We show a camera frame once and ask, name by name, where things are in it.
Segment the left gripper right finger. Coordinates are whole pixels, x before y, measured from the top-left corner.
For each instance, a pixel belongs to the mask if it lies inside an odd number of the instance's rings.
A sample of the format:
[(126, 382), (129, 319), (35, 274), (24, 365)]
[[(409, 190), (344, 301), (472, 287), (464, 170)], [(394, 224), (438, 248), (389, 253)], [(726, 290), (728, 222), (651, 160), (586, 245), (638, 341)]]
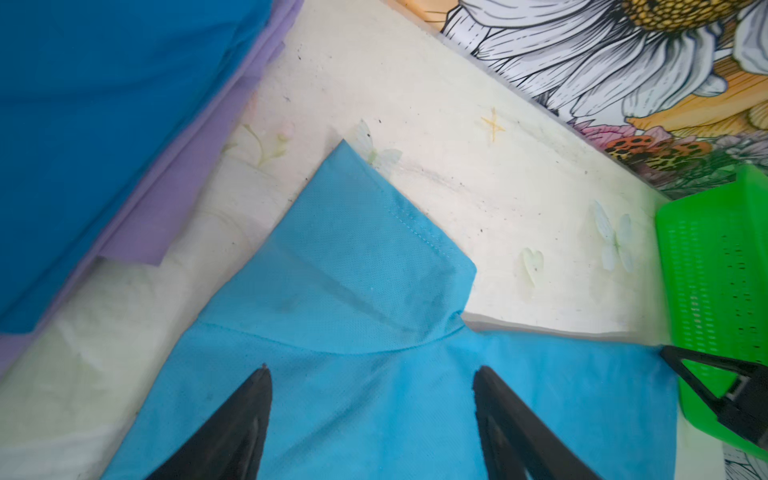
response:
[(490, 367), (473, 378), (481, 448), (490, 479), (596, 479)]

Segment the green plastic basket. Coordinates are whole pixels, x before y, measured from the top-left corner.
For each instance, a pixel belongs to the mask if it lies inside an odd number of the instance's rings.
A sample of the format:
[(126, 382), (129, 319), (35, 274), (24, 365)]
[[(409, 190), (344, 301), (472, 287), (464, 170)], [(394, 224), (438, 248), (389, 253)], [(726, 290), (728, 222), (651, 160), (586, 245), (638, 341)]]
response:
[[(661, 207), (656, 229), (673, 345), (767, 367), (766, 174), (742, 166), (734, 181)], [(694, 427), (766, 459), (681, 379), (679, 391)]]

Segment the light blue t shirt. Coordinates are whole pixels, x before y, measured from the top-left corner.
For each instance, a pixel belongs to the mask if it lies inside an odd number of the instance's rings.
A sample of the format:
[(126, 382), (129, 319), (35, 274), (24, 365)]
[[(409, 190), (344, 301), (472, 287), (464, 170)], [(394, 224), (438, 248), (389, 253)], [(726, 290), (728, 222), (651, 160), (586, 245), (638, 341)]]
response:
[(181, 336), (105, 471), (142, 479), (259, 367), (262, 479), (483, 479), (491, 367), (604, 479), (670, 479), (677, 394), (653, 347), (462, 320), (472, 261), (347, 143)]

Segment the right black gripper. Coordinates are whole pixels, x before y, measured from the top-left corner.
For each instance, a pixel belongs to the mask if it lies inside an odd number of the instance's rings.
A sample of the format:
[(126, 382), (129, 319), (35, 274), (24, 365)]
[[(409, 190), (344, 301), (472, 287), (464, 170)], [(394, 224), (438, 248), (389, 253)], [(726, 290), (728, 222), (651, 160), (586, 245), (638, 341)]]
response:
[(721, 425), (767, 450), (765, 365), (675, 346), (660, 356)]

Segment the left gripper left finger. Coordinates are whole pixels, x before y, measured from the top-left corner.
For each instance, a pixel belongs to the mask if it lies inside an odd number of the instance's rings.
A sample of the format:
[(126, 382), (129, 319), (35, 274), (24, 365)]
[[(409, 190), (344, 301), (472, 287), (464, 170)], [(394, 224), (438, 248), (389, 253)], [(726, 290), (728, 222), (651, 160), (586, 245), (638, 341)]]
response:
[(272, 397), (271, 372), (262, 366), (149, 477), (255, 479), (266, 442)]

